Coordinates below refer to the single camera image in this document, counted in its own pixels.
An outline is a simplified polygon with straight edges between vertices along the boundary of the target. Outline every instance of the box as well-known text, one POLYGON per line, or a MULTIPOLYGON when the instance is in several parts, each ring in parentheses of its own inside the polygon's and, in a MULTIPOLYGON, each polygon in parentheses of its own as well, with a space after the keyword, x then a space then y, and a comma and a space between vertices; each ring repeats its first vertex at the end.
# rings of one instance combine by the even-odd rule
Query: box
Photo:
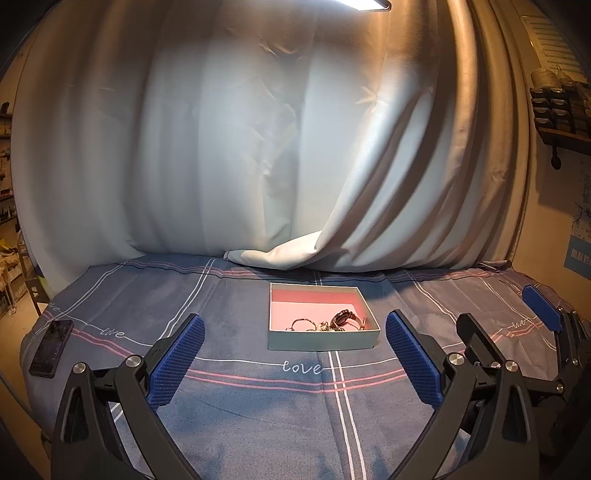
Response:
POLYGON ((373 348, 378 343, 378 322, 357 287, 271 283, 269 305, 269 350, 358 350, 373 348), (295 332, 286 330, 298 318, 308 318, 316 325, 330 322, 344 309, 365 318, 365 329, 358 331, 355 322, 351 322, 344 326, 344 332, 306 332, 314 326, 297 322, 295 332))

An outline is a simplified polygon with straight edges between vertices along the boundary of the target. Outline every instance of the light bar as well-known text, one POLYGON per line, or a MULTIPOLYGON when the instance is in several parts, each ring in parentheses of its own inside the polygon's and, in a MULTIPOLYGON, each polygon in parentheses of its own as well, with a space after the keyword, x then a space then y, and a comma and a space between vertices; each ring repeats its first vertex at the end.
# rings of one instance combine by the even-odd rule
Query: light bar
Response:
POLYGON ((360 11, 386 11, 392 8, 387 0, 337 0, 337 2, 360 11))

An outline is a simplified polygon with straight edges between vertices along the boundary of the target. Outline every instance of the smartphone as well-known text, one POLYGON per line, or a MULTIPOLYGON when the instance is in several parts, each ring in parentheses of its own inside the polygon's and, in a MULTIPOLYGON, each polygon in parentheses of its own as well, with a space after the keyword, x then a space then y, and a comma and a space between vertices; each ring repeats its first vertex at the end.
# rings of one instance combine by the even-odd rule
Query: smartphone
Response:
POLYGON ((29 367, 31 375, 45 378, 54 377, 61 353, 73 327, 74 322, 71 320, 54 320, 49 324, 29 367))

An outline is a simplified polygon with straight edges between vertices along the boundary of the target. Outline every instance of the blue bedsheet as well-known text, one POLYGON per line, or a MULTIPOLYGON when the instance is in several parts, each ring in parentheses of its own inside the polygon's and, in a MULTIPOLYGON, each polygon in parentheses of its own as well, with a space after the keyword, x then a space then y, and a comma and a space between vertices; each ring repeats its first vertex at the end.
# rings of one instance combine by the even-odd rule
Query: blue bedsheet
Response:
MULTIPOLYGON (((277 272, 208 257, 147 255, 92 267, 56 296, 23 340, 21 365, 33 412, 52 432, 73 364, 117 366, 198 313, 206 323, 205 343, 158 415, 204 480, 386 479, 433 412, 385 339, 388 312, 401 309, 446 352, 463 350, 454 321, 470 312, 525 375, 552 378, 553 334, 519 297, 528 283, 512 270, 493 268, 277 272), (271 281, 359 287, 382 327, 378 345, 269 351, 271 281), (57 374, 32 377, 28 367, 44 327, 59 318, 73 319, 74 331, 57 374)), ((120 406, 113 406, 113 416, 132 462, 148 473, 120 406)), ((453 461, 454 452, 447 463, 453 461)))

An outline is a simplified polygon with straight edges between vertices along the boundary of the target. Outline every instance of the chair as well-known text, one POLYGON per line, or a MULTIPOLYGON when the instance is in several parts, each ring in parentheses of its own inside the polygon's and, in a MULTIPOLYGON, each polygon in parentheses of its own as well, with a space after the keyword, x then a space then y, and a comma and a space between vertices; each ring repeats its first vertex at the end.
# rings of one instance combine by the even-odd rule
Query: chair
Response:
POLYGON ((50 298, 47 295, 45 289, 43 289, 41 280, 35 272, 35 267, 33 266, 33 262, 31 261, 31 257, 27 251, 27 245, 25 244, 22 232, 19 232, 17 236, 17 250, 18 258, 21 261, 22 277, 25 281, 25 285, 27 286, 27 290, 31 295, 31 300, 33 301, 35 310, 37 311, 37 314, 41 316, 41 310, 39 309, 38 303, 49 303, 50 298))

